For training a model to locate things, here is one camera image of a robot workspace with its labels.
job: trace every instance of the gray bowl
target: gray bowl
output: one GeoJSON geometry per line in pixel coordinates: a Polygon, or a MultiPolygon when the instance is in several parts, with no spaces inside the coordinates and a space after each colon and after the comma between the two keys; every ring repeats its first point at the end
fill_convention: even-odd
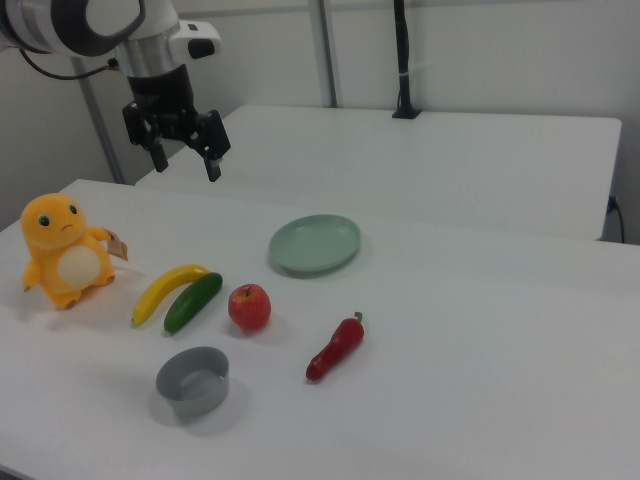
{"type": "Polygon", "coordinates": [[[216,408],[229,391],[229,361],[217,348],[185,350],[165,363],[156,389],[179,416],[202,415],[216,408]]]}

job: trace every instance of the cucumber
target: cucumber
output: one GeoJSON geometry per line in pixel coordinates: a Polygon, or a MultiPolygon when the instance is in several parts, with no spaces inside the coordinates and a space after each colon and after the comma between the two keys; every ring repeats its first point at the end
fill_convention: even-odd
{"type": "Polygon", "coordinates": [[[169,333],[176,333],[189,323],[221,288],[222,275],[215,272],[207,273],[193,282],[169,308],[164,318],[164,329],[169,333]]]}

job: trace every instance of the red pepper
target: red pepper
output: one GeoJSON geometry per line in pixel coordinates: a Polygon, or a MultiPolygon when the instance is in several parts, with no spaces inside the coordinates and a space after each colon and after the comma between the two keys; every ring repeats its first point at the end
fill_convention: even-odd
{"type": "Polygon", "coordinates": [[[347,318],[340,322],[329,344],[311,360],[307,367],[307,378],[312,381],[320,380],[331,367],[358,346],[362,337],[364,337],[362,314],[356,312],[355,318],[347,318]]]}

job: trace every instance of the plush toy belly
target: plush toy belly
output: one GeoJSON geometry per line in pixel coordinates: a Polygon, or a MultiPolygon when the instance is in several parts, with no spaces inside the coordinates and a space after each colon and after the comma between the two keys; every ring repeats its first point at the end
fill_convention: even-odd
{"type": "Polygon", "coordinates": [[[58,262],[58,274],[69,285],[90,285],[100,275],[100,259],[89,247],[71,247],[58,262]]]}

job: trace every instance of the apple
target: apple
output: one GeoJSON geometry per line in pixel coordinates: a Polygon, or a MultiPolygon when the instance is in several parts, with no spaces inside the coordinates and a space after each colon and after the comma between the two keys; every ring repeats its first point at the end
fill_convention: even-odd
{"type": "Polygon", "coordinates": [[[260,285],[249,283],[229,295],[229,316],[243,330],[264,327],[271,315],[271,301],[260,285]]]}

